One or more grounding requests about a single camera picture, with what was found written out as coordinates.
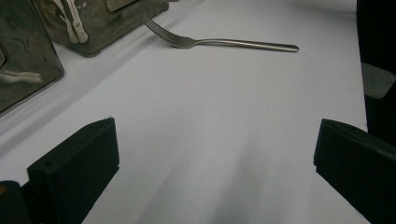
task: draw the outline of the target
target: fork handle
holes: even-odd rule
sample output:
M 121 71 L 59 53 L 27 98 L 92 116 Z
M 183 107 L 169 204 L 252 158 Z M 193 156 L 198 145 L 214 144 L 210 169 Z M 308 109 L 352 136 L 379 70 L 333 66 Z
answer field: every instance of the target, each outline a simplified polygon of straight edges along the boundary
M 201 45 L 225 45 L 236 46 L 251 49 L 269 49 L 276 51 L 297 52 L 299 48 L 294 45 L 264 43 L 246 40 L 232 40 L 232 39 L 203 39 L 199 40 L 197 44 Z

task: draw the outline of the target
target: fork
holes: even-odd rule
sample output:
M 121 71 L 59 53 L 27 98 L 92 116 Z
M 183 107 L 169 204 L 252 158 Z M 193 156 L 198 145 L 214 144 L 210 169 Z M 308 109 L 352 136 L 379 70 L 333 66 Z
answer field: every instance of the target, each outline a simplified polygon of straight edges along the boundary
M 164 41 L 171 44 L 178 49 L 190 49 L 196 45 L 225 45 L 237 46 L 252 49 L 269 49 L 276 51 L 297 52 L 299 48 L 294 45 L 276 44 L 276 43 L 263 43 L 246 40 L 232 40 L 232 39 L 201 39 L 195 40 L 186 36 L 180 36 L 170 33 L 163 29 L 159 24 L 155 23 L 147 16 L 143 16 L 143 23 L 157 36 Z

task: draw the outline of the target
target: white table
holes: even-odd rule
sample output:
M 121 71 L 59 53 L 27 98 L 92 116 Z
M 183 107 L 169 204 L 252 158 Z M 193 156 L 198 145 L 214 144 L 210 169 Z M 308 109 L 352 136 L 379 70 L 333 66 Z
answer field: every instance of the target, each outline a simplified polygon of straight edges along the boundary
M 320 121 L 366 130 L 356 0 L 180 0 L 172 32 L 298 53 L 169 48 L 140 27 L 0 118 L 0 179 L 114 117 L 120 170 L 84 223 L 367 223 L 316 174 Z

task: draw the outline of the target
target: tabletop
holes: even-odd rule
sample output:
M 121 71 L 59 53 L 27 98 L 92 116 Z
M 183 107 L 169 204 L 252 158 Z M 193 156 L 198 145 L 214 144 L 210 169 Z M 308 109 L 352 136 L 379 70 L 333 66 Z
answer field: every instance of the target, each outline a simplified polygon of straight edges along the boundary
M 298 53 L 169 47 L 141 26 L 0 118 L 0 179 L 113 117 L 120 170 L 84 223 L 368 223 L 313 164 L 322 119 L 366 130 L 355 0 L 179 0 L 154 19 L 195 38 Z

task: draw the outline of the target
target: silver fork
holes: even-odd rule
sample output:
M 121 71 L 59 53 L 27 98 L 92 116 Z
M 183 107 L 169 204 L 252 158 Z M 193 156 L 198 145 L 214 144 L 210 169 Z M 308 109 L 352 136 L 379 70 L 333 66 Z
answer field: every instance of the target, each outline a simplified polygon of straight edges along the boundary
M 190 49 L 196 45 L 226 45 L 226 46 L 237 46 L 252 49 L 269 49 L 286 52 L 297 52 L 299 48 L 294 45 L 276 44 L 276 43 L 263 43 L 246 40 L 232 40 L 232 39 L 201 39 L 195 40 L 189 37 L 175 35 L 169 31 L 163 29 L 159 24 L 155 23 L 147 16 L 143 16 L 143 23 L 152 31 L 154 34 L 162 38 L 164 41 L 171 44 L 173 47 L 178 49 Z

